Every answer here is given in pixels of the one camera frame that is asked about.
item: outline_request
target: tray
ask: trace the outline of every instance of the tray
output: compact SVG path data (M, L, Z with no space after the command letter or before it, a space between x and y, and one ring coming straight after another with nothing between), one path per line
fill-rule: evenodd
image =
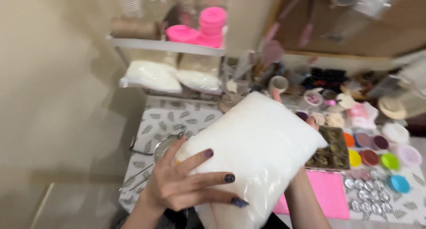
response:
M328 146L318 149L306 162L305 167L329 171L349 170L349 152L342 128L320 126L318 132Z

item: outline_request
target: finger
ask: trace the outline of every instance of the finger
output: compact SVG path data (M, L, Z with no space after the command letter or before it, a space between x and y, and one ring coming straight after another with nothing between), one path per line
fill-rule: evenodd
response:
M170 206L173 210L182 210L195 205L205 203L224 203L239 208L248 206L249 203L241 199L237 194L216 189L201 189L173 197Z
M213 155L214 152L212 149L204 150L179 163L177 166L175 166L175 170L180 175L187 175L190 171L209 160L209 158L211 158Z
M315 118L314 117L308 117L306 119L306 123L308 123L309 125L311 125L311 127L313 127L315 130L318 131L318 129L320 128L317 123L315 122Z
M272 99L282 104L280 91L278 91L276 88L272 89Z
M175 140L172 145L166 150L164 155L162 156L162 161L167 164L171 164L176 153L181 148L182 144L184 144L186 140L186 136L184 135L182 138Z
M176 194L187 193L203 189L209 186L233 183L235 175L231 172L210 172L189 176L176 183L174 191Z

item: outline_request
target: pink cloth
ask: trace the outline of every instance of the pink cloth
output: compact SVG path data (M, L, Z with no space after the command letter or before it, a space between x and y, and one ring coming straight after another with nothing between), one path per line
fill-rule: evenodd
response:
M348 220L349 208L342 176L337 173L308 171L308 178L324 215L328 218ZM289 214L284 194L278 200L274 213Z

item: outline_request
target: white shelf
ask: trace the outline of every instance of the white shelf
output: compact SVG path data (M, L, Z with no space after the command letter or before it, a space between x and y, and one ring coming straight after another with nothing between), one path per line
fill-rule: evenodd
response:
M194 44L158 40L114 38L111 35L106 36L106 39L111 41L116 47L139 48L168 52L184 52L219 57L225 56L225 49L204 47Z

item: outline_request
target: dark purple nail polish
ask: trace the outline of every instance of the dark purple nail polish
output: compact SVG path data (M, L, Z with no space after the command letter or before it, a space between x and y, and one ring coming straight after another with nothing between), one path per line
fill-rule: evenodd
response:
M231 203L233 204L233 205L236 205L237 207L239 207L239 208L243 208L243 207L245 207L245 206L248 206L249 204L248 204L248 202L246 202L246 201L244 201L243 199L241 199L241 198L238 198L238 197L233 197L232 199L231 199Z
M207 158L212 157L212 156L213 156L213 150L211 150L211 149L207 149L207 150L204 152L204 156L205 156L205 157L207 157Z
M233 183L235 181L235 176L232 174L228 174L225 176L224 181L226 183Z

